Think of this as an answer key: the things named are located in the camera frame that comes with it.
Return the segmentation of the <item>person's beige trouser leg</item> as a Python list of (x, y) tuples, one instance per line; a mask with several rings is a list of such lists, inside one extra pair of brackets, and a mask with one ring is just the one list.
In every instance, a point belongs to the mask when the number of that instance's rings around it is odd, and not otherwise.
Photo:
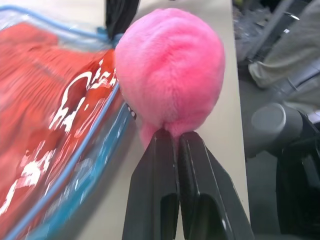
[[(248, 66), (253, 82), (267, 89), (320, 59), (320, 0), (312, 0), (263, 61)], [(285, 100), (290, 107), (309, 113), (320, 110), (320, 76)]]

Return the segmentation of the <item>black robot body part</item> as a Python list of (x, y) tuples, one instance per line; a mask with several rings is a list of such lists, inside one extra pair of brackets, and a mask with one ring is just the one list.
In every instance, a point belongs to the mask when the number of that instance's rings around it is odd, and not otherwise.
[(277, 159), (277, 216), (282, 234), (320, 240), (320, 123), (301, 117), (300, 136)]

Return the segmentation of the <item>orange cloth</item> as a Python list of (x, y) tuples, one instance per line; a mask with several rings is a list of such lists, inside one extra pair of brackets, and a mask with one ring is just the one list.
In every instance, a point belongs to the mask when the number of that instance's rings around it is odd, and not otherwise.
[(22, 22), (0, 31), (0, 240), (54, 184), (117, 82), (114, 50), (60, 46)]

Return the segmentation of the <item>pink fluffy pom-pom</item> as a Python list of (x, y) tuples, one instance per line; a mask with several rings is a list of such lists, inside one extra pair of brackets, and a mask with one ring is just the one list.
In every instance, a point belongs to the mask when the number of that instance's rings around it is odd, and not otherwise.
[(217, 33), (189, 12), (156, 9), (136, 20), (115, 48), (115, 69), (143, 145), (159, 129), (178, 138), (199, 128), (219, 99), (225, 64)]

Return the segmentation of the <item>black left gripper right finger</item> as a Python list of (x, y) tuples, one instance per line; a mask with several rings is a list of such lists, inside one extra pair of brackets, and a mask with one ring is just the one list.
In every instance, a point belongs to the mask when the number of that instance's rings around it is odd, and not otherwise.
[(196, 132), (179, 138), (178, 177), (185, 240), (255, 240), (230, 175)]

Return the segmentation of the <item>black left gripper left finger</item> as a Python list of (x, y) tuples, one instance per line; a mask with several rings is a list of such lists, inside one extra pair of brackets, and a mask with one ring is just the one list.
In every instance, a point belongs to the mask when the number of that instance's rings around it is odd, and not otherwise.
[(122, 240), (174, 240), (179, 181), (171, 134), (158, 130), (132, 173)]

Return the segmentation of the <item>clear plastic pouch blue trim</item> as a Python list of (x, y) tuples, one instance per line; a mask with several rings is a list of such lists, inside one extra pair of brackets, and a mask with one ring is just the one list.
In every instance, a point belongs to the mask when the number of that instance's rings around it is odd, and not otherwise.
[[(0, 6), (0, 31), (20, 23), (56, 34), (60, 46), (71, 50), (90, 53), (114, 50), (113, 41), (106, 34), (85, 31), (20, 6)], [(2, 240), (47, 240), (56, 234), (100, 179), (130, 116), (116, 77), (106, 105), (65, 169)]]

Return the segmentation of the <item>grey cylindrical robot joint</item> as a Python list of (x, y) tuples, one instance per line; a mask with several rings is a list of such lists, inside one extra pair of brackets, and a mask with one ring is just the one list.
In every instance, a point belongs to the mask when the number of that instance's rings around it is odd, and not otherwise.
[(245, 157), (280, 150), (298, 139), (302, 131), (303, 117), (297, 110), (279, 103), (267, 104), (252, 113), (244, 123)]

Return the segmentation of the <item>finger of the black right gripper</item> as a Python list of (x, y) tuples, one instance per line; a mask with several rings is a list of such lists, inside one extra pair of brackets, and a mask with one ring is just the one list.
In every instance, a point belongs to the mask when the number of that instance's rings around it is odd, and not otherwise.
[(139, 0), (105, 0), (105, 27), (109, 38), (123, 34), (139, 6)]

